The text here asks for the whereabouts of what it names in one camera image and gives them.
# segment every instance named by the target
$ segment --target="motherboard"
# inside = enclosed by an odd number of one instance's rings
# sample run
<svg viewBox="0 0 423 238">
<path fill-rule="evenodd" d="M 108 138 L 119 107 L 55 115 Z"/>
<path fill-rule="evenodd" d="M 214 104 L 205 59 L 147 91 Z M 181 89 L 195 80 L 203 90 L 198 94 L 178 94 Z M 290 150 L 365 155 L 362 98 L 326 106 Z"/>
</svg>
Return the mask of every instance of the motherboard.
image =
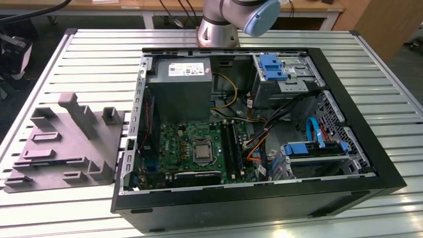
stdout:
<svg viewBox="0 0 423 238">
<path fill-rule="evenodd" d="M 179 187 L 175 184 L 178 177 L 193 180 L 193 177 L 199 176 L 209 177 L 207 180 L 213 184 L 255 182 L 255 168 L 246 167 L 242 161 L 239 174 L 235 175 L 238 162 L 226 159 L 229 156 L 226 152 L 231 149 L 227 147 L 230 142 L 226 141 L 222 130 L 226 130 L 226 124 L 222 122 L 162 124 L 159 158 L 144 160 L 147 173 L 142 176 L 144 178 L 142 187 L 147 186 L 148 189 Z M 245 122 L 234 123 L 234 131 L 231 140 L 237 140 L 238 145 L 242 145 L 249 140 Z"/>
</svg>

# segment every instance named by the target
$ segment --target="blue plastic latch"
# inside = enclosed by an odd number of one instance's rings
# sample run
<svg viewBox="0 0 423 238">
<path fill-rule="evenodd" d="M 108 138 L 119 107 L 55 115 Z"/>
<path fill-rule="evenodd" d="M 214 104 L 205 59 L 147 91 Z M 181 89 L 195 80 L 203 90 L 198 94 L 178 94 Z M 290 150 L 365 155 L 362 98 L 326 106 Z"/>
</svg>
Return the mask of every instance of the blue plastic latch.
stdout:
<svg viewBox="0 0 423 238">
<path fill-rule="evenodd" d="M 285 152 L 286 155 L 309 154 L 307 146 L 305 143 L 286 145 Z"/>
<path fill-rule="evenodd" d="M 283 63 L 275 55 L 261 55 L 261 67 L 267 81 L 287 80 L 289 75 L 282 70 Z"/>
<path fill-rule="evenodd" d="M 290 144 L 293 153 L 295 155 L 298 154 L 309 154 L 307 146 L 305 143 L 298 143 L 298 144 Z"/>
<path fill-rule="evenodd" d="M 265 70 L 281 70 L 282 62 L 275 55 L 261 55 L 261 66 Z"/>
<path fill-rule="evenodd" d="M 266 70 L 266 80 L 267 81 L 279 81 L 279 80 L 287 80 L 289 76 L 283 73 L 282 70 L 274 71 L 274 70 Z"/>
<path fill-rule="evenodd" d="M 291 155 L 293 154 L 293 149 L 291 149 L 290 145 L 285 146 L 285 153 L 286 153 L 286 155 Z"/>
<path fill-rule="evenodd" d="M 345 154 L 349 153 L 349 144 L 345 141 L 342 141 L 339 142 L 339 145 L 342 147 Z"/>
</svg>

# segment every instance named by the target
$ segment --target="red wire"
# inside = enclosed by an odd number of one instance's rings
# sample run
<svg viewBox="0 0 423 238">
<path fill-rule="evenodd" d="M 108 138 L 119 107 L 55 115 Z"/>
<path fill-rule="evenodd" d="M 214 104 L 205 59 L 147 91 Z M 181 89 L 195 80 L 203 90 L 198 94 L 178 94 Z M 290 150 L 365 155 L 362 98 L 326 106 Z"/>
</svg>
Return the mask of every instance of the red wire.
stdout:
<svg viewBox="0 0 423 238">
<path fill-rule="evenodd" d="M 144 146 L 144 144 L 146 144 L 147 136 L 148 136 L 148 132 L 150 132 L 148 102 L 147 102 L 147 100 L 146 100 L 146 120 L 147 120 L 147 133 L 146 133 L 146 137 L 144 137 L 143 143 L 142 143 L 142 145 L 140 145 L 140 151 L 142 151 L 143 146 Z"/>
<path fill-rule="evenodd" d="M 321 127 L 321 130 L 322 130 L 322 133 L 323 133 L 325 140 L 330 140 L 329 134 L 326 133 L 326 130 L 325 130 L 323 126 L 321 125 L 319 127 Z"/>
</svg>

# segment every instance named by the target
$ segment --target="slotted aluminum table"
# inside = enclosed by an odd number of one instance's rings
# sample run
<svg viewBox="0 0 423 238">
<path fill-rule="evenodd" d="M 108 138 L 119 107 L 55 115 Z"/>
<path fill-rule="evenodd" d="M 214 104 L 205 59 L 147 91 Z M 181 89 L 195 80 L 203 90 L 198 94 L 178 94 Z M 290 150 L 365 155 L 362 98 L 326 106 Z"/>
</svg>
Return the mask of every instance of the slotted aluminum table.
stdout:
<svg viewBox="0 0 423 238">
<path fill-rule="evenodd" d="M 423 235 L 423 109 L 361 36 L 350 32 L 242 32 L 243 47 L 319 47 L 409 186 L 335 217 L 178 231 L 219 237 L 369 237 Z M 78 30 L 66 34 L 0 146 L 0 188 L 31 132 L 38 106 L 76 92 L 94 111 L 114 106 L 130 119 L 143 47 L 195 47 L 193 30 Z M 114 184 L 7 194 L 0 190 L 0 237 L 136 237 L 142 233 L 111 214 Z"/>
</svg>

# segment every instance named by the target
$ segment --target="circuit board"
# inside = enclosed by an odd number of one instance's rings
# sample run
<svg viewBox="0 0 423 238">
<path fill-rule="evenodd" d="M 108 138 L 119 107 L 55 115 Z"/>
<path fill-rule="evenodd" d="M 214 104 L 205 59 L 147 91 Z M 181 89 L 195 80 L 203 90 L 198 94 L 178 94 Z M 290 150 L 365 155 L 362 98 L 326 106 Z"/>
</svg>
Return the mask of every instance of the circuit board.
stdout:
<svg viewBox="0 0 423 238">
<path fill-rule="evenodd" d="M 235 125 L 238 140 L 242 144 L 247 138 L 245 122 Z M 197 163 L 194 147 L 197 143 L 210 143 L 213 161 Z M 160 128 L 159 173 L 183 171 L 221 171 L 222 183 L 255 182 L 257 174 L 253 167 L 246 168 L 243 177 L 229 179 L 221 139 L 219 122 L 163 124 Z"/>
</svg>

